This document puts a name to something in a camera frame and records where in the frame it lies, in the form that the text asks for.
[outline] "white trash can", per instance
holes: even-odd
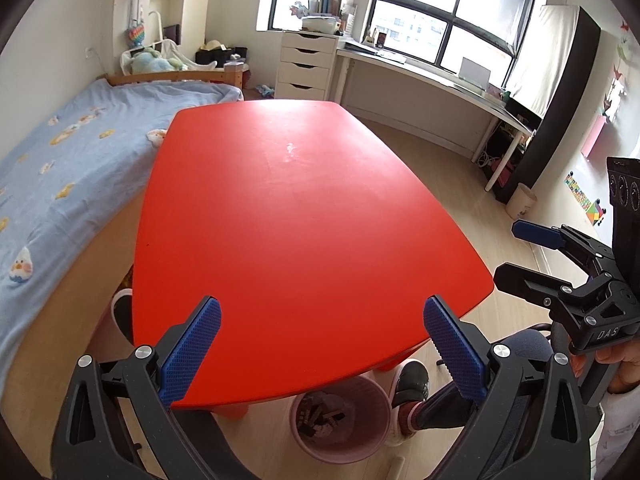
[[[514,220],[519,220],[529,212],[538,201],[535,193],[527,186],[520,183],[507,204],[507,214]]]

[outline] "red table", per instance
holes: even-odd
[[[222,327],[187,396],[212,408],[391,366],[428,339],[425,300],[462,316],[493,290],[469,241],[372,132],[329,102],[178,113],[136,247],[136,344],[203,296]]]

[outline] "drawer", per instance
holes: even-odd
[[[314,36],[313,34],[305,34],[304,32],[285,32],[282,37],[282,46],[304,48],[306,50],[333,54],[337,47],[337,40],[334,40],[334,38]]]
[[[278,83],[276,85],[276,99],[305,99],[307,101],[324,101],[324,90],[309,86]]]
[[[318,52],[317,50],[307,50],[306,48],[284,47],[280,54],[281,61],[290,63],[302,63],[322,68],[331,68],[334,64],[334,54]]]
[[[294,85],[311,86],[324,90],[329,79],[329,70],[317,66],[281,62],[278,81]]]

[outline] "green stuffed toy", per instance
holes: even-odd
[[[149,74],[156,72],[176,72],[188,70],[188,67],[179,59],[172,57],[165,59],[157,50],[146,47],[131,58],[132,74]]]

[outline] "pink trash can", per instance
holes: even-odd
[[[339,396],[354,407],[353,432],[340,444],[320,444],[300,435],[298,415],[302,399],[296,397],[289,412],[291,433],[298,445],[316,460],[328,464],[350,464],[373,455],[385,443],[391,425],[391,405],[385,391],[365,376],[329,384],[319,388],[326,394]]]

